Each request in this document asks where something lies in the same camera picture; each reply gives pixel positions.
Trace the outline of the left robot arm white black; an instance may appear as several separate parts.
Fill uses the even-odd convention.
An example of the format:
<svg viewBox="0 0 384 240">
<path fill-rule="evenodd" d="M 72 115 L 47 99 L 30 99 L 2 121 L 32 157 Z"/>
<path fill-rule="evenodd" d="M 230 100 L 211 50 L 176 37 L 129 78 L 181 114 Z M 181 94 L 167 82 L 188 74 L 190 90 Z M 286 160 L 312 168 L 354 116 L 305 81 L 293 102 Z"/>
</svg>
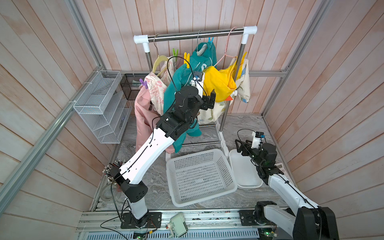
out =
<svg viewBox="0 0 384 240">
<path fill-rule="evenodd" d="M 200 110 L 213 109 L 216 92 L 208 94 L 202 87 L 185 86 L 175 93 L 171 107 L 160 116 L 148 140 L 125 164 L 109 164 L 104 173 L 120 186 L 128 198 L 131 215 L 140 221 L 148 212 L 145 195 L 148 187 L 142 179 L 159 155 L 187 130 L 197 125 Z"/>
</svg>

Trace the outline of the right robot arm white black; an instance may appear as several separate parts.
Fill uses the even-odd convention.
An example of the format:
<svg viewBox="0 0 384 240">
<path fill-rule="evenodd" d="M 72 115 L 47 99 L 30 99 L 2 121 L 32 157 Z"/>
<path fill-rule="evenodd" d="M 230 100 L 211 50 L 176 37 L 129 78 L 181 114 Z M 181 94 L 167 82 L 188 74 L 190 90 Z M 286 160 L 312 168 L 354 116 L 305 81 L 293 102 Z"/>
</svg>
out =
<svg viewBox="0 0 384 240">
<path fill-rule="evenodd" d="M 338 240 L 336 215 L 328 207 L 321 207 L 305 196 L 276 166 L 277 148 L 261 142 L 235 140 L 239 154 L 249 157 L 259 178 L 288 204 L 288 210 L 273 201 L 260 201 L 254 210 L 255 222 L 260 225 L 273 223 L 294 240 Z"/>
</svg>

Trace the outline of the yellow jacket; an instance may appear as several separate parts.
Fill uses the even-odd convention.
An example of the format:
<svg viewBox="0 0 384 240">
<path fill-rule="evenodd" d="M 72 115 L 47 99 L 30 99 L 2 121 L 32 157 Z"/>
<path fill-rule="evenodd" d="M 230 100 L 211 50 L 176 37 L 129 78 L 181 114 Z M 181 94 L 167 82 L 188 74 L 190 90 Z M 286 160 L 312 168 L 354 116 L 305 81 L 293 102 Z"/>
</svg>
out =
<svg viewBox="0 0 384 240">
<path fill-rule="evenodd" d="M 237 77 L 236 73 L 236 60 L 233 60 L 231 65 L 223 70 L 217 70 L 215 67 L 210 66 L 204 70 L 204 90 L 208 95 L 212 90 L 216 92 L 216 102 L 224 102 L 228 96 L 234 99 L 237 93 L 241 101 L 248 103 L 251 98 L 250 92 L 250 79 L 247 54 L 244 54 L 241 60 L 241 66 Z"/>
</svg>

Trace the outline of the pink wire hanger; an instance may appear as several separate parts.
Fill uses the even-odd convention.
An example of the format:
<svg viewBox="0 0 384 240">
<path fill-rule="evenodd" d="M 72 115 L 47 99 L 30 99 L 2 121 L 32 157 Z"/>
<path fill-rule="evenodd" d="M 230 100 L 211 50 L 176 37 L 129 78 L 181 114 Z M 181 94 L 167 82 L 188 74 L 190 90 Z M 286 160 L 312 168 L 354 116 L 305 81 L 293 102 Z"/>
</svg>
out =
<svg viewBox="0 0 384 240">
<path fill-rule="evenodd" d="M 230 40 L 230 35 L 231 33 L 236 29 L 237 27 L 233 27 L 231 28 L 231 30 L 229 31 L 228 35 L 227 35 L 227 38 L 226 38 L 226 45 L 225 45 L 225 48 L 224 48 L 224 53 L 223 53 L 223 56 L 217 61 L 217 63 L 214 65 L 214 67 L 216 67 L 227 55 L 227 51 L 228 51 L 228 44 L 229 44 L 229 40 Z"/>
</svg>

